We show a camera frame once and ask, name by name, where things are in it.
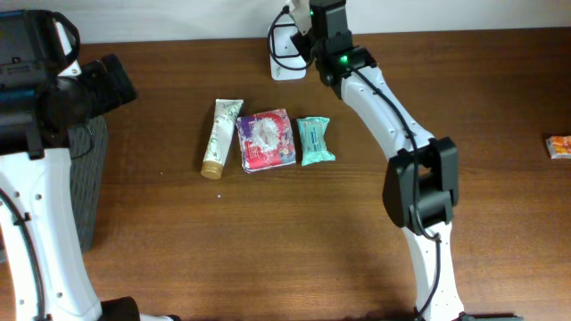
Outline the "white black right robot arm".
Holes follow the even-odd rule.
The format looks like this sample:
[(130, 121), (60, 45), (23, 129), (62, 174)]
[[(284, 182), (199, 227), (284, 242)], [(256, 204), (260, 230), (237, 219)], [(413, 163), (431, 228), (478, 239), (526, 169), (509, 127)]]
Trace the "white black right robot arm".
[(351, 107), (380, 145), (387, 171), (385, 211), (407, 240), (416, 279), (417, 320), (460, 320), (451, 258), (453, 209), (459, 201), (458, 150), (424, 129), (388, 87), (372, 54), (355, 45), (344, 1), (290, 1), (298, 53), (322, 83)]

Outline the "white Pantene tube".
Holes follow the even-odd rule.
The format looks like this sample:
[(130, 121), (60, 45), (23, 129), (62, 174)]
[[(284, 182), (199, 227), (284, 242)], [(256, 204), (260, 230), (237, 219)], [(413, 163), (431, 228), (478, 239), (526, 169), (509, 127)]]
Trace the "white Pantene tube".
[(209, 179), (220, 179), (233, 139), (236, 120), (243, 100), (217, 99), (213, 126), (203, 157), (201, 174)]

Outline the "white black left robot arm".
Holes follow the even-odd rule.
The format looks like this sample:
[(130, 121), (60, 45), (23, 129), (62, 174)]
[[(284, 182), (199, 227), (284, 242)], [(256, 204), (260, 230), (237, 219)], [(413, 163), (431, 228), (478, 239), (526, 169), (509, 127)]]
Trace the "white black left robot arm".
[(119, 58), (79, 65), (62, 13), (1, 15), (1, 230), (19, 320), (140, 320), (134, 299), (99, 300), (72, 212), (70, 128), (137, 98)]

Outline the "teal wet wipes pack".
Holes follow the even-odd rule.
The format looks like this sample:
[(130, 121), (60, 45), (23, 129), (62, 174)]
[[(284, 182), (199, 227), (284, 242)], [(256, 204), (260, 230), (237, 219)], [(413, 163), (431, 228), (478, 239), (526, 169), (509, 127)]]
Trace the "teal wet wipes pack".
[(307, 117), (297, 120), (302, 142), (302, 165), (334, 161), (335, 156), (327, 149), (325, 133), (330, 118)]

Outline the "orange tissue pack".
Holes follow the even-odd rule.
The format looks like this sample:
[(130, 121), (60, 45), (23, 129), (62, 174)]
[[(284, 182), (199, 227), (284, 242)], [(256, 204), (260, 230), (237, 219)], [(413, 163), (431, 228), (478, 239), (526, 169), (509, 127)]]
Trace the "orange tissue pack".
[(551, 136), (546, 140), (546, 147), (552, 159), (571, 158), (571, 136)]

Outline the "red purple pad package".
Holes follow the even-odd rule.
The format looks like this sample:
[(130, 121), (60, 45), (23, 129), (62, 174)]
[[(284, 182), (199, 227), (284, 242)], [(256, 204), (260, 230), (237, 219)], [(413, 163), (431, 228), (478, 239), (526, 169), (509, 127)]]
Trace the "red purple pad package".
[(236, 129), (246, 173), (296, 163), (293, 129), (285, 109), (239, 117)]

